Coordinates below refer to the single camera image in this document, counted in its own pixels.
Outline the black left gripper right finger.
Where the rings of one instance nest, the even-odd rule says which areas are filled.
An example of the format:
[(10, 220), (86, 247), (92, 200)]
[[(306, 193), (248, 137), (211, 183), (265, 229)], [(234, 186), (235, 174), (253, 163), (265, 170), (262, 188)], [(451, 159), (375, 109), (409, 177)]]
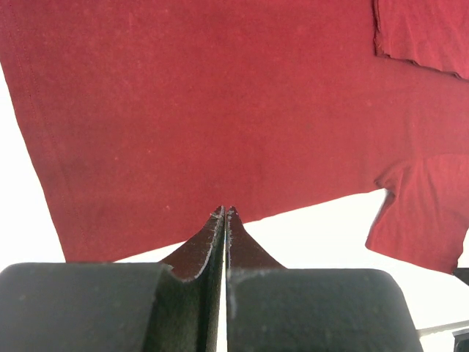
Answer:
[(226, 214), (229, 351), (420, 351), (402, 290), (371, 268), (288, 269)]

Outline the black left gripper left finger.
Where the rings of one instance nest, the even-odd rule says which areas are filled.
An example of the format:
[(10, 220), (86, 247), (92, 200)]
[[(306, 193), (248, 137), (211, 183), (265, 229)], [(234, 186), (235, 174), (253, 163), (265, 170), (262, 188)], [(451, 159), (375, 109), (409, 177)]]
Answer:
[(3, 351), (214, 351), (224, 209), (156, 263), (18, 263), (1, 273)]

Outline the dark red t-shirt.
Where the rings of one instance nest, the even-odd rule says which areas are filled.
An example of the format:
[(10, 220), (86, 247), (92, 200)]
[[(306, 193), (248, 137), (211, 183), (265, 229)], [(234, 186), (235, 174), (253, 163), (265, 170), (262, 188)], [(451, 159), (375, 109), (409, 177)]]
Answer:
[(386, 188), (367, 248), (457, 266), (466, 1), (3, 1), (1, 67), (69, 262)]

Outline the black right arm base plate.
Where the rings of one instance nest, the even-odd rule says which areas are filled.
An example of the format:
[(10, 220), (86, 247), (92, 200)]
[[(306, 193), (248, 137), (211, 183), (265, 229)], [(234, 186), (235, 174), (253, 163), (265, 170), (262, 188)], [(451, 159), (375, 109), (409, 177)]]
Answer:
[(424, 351), (468, 351), (468, 321), (425, 328), (418, 332)]

